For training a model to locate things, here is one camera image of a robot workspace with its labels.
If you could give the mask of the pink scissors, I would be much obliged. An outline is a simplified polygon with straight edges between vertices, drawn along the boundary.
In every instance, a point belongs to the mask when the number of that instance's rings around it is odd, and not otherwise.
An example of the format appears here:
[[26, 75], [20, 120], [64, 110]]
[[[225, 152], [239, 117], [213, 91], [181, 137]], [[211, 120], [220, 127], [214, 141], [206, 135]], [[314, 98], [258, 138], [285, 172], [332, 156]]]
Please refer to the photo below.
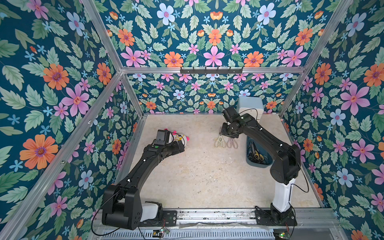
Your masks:
[[239, 147], [239, 145], [234, 138], [228, 138], [227, 147], [230, 149], [237, 149]]

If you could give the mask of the cream yellow scissors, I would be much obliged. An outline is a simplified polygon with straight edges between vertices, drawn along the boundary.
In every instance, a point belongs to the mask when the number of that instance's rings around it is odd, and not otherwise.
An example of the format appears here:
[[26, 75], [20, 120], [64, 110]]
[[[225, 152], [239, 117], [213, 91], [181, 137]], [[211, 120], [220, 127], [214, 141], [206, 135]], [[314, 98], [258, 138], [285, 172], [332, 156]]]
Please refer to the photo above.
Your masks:
[[227, 147], [227, 142], [226, 142], [224, 135], [222, 134], [221, 130], [219, 130], [218, 137], [216, 138], [216, 140], [214, 142], [214, 147], [217, 149], [218, 148], [225, 149]]

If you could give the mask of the black yellow scissors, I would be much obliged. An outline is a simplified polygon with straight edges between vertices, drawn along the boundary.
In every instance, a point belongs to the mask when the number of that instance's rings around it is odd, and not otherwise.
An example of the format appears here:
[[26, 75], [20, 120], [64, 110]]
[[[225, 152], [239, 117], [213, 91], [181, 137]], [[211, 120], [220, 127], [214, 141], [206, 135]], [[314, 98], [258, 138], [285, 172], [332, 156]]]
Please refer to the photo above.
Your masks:
[[250, 154], [249, 154], [249, 160], [253, 163], [262, 164], [264, 162], [264, 156], [259, 153], [256, 145], [251, 142], [250, 143]]

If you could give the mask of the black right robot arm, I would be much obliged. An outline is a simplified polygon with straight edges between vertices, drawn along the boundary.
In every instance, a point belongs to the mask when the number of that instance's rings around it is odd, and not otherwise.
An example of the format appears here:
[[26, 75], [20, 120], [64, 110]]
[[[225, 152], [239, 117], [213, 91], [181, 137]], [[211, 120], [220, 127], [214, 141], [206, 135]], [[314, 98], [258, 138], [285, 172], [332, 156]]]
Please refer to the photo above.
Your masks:
[[285, 213], [291, 207], [291, 191], [301, 170], [301, 154], [296, 145], [288, 145], [281, 141], [250, 114], [240, 115], [235, 109], [223, 111], [226, 122], [221, 133], [229, 138], [238, 138], [245, 134], [254, 140], [272, 157], [270, 173], [276, 182], [275, 196], [271, 209]]

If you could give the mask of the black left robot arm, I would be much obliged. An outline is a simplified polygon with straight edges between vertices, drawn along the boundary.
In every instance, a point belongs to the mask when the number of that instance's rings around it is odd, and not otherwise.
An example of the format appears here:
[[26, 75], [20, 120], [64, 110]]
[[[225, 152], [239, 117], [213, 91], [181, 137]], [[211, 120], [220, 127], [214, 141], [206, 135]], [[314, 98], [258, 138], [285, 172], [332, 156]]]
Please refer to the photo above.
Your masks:
[[163, 206], [157, 202], [142, 202], [141, 190], [152, 171], [166, 158], [185, 151], [185, 141], [154, 143], [144, 148], [142, 157], [129, 174], [116, 185], [107, 187], [103, 195], [102, 224], [135, 230], [147, 221], [160, 222]]

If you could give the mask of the teal plastic storage box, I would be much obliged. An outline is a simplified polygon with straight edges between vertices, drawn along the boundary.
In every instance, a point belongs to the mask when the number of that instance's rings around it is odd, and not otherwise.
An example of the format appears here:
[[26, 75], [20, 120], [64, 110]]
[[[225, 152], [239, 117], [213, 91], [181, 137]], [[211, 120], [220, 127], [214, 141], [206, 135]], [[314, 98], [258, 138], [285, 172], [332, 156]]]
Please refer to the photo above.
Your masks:
[[267, 168], [274, 162], [270, 154], [260, 144], [247, 137], [246, 162], [256, 168]]

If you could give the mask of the white pink plush toy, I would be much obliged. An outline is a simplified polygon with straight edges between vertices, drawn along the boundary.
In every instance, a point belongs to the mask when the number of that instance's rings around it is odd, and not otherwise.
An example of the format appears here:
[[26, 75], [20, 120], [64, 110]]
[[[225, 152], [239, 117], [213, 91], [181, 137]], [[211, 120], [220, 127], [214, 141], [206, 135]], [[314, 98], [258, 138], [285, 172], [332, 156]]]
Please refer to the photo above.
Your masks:
[[190, 138], [183, 133], [173, 131], [171, 132], [171, 142], [174, 142], [174, 141], [181, 142], [183, 146], [186, 147], [190, 141]]

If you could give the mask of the small white drawer cabinet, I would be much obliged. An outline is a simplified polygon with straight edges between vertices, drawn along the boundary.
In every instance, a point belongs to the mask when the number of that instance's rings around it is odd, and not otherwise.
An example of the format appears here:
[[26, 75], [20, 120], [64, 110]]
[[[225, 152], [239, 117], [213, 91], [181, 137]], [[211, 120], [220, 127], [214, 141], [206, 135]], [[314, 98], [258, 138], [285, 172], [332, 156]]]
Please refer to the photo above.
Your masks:
[[250, 114], [259, 122], [264, 112], [263, 101], [258, 97], [241, 96], [238, 100], [237, 112], [240, 115]]

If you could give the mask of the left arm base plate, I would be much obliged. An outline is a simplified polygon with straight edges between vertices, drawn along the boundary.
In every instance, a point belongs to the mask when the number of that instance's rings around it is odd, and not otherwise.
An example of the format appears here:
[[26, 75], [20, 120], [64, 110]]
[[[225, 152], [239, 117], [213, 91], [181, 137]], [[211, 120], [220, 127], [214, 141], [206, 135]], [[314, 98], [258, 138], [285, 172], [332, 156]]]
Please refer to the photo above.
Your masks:
[[139, 227], [174, 227], [177, 225], [177, 218], [177, 211], [163, 211], [155, 219], [141, 222]]

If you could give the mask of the black hook rail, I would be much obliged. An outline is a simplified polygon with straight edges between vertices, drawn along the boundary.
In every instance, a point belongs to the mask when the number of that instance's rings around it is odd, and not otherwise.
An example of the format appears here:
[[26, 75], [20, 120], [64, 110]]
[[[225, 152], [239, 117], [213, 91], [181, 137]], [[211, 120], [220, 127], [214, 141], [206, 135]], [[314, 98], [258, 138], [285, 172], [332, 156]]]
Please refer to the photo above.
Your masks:
[[229, 75], [229, 74], [242, 74], [243, 68], [180, 68], [180, 74], [197, 74], [197, 75], [207, 75], [207, 74], [218, 74], [218, 75]]

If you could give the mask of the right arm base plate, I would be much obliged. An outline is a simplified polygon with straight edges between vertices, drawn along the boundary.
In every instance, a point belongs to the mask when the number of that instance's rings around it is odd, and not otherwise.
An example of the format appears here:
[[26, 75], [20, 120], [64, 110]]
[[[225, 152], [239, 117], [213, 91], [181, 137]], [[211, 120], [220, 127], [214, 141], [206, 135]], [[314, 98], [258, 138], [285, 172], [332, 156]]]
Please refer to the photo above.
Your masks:
[[257, 224], [262, 226], [295, 227], [298, 225], [293, 208], [289, 208], [283, 213], [275, 209], [263, 210], [257, 208], [255, 210], [255, 219]]

